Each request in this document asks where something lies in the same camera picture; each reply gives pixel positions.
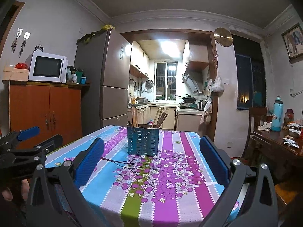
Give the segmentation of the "person's left hand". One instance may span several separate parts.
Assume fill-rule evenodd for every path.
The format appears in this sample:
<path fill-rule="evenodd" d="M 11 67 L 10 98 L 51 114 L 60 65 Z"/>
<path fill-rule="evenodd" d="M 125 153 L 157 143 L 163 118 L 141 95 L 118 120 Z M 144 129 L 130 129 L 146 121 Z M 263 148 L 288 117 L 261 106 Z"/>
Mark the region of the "person's left hand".
<path fill-rule="evenodd" d="M 6 201 L 12 201 L 15 199 L 22 199 L 27 201 L 30 185 L 27 179 L 17 181 L 16 184 L 10 184 L 8 186 L 1 187 L 1 194 Z"/>

